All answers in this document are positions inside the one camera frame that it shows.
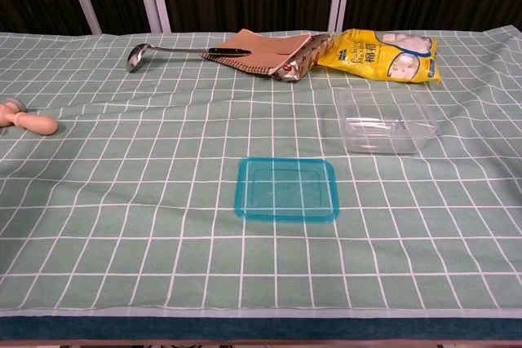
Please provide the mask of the red silver snack packet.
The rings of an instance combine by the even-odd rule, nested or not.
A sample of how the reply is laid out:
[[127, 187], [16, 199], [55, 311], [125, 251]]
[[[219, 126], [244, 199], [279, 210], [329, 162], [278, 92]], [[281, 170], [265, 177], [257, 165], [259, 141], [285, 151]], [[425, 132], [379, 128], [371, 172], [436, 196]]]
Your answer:
[[288, 59], [272, 78], [279, 81], [299, 81], [317, 64], [318, 59], [325, 55], [334, 45], [334, 36], [329, 33], [312, 35], [290, 59]]

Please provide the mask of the brown spiral notebook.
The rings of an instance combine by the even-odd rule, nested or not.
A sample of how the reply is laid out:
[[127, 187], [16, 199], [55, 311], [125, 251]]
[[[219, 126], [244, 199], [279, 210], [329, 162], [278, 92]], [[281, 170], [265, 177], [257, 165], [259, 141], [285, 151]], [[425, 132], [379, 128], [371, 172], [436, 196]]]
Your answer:
[[251, 52], [250, 55], [224, 57], [203, 54], [201, 57], [242, 72], [270, 76], [308, 43], [311, 37], [310, 33], [291, 37], [265, 37], [248, 29], [242, 29], [233, 37], [219, 44], [218, 48], [248, 50]]

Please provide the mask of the green white checked tablecloth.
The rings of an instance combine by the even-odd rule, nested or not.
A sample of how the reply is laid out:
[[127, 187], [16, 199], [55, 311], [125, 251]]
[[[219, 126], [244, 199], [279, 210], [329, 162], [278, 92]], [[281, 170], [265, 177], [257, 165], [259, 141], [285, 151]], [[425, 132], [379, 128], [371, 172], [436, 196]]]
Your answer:
[[[0, 33], [0, 103], [54, 117], [0, 130], [0, 316], [522, 318], [522, 32], [438, 32], [441, 80], [314, 68], [295, 83], [142, 42], [221, 33]], [[419, 93], [439, 134], [415, 154], [350, 153], [334, 91]], [[324, 159], [338, 217], [245, 220], [247, 157]]]

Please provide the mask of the dark teal table cover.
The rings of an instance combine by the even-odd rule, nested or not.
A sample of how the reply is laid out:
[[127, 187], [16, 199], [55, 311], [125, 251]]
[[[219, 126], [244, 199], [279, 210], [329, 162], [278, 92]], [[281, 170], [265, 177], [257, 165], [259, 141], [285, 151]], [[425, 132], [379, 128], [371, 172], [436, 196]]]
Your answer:
[[0, 317], [9, 340], [522, 340], [522, 319]]

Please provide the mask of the clear plastic container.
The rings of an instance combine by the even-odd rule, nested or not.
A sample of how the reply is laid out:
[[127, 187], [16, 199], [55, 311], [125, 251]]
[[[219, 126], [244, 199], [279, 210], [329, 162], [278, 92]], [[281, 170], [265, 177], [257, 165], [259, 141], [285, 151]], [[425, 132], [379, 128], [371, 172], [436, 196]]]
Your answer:
[[407, 90], [334, 91], [345, 148], [350, 153], [415, 154], [439, 134], [422, 96]]

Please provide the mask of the translucent blue plastic lid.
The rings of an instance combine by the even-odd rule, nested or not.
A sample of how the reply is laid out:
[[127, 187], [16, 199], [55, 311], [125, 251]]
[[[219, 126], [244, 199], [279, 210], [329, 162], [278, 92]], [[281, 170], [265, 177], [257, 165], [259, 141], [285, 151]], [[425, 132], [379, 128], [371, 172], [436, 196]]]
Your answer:
[[325, 223], [338, 217], [334, 167], [324, 159], [247, 157], [234, 209], [245, 220]]

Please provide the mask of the small wooden toy hammer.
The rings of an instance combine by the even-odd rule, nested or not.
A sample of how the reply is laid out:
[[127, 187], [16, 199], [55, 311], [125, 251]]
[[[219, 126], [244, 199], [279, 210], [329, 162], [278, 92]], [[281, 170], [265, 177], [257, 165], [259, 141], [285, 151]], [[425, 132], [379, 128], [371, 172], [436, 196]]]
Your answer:
[[36, 134], [51, 135], [58, 128], [58, 122], [45, 115], [30, 114], [25, 105], [17, 98], [9, 98], [0, 104], [0, 128], [16, 126]]

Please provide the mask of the yellow marshmallow bag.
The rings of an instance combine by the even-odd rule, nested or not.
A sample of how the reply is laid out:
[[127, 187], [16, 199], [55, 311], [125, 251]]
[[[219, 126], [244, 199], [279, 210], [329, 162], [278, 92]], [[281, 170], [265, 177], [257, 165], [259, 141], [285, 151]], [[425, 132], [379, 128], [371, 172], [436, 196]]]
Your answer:
[[376, 81], [439, 81], [437, 41], [411, 33], [349, 29], [317, 63]]

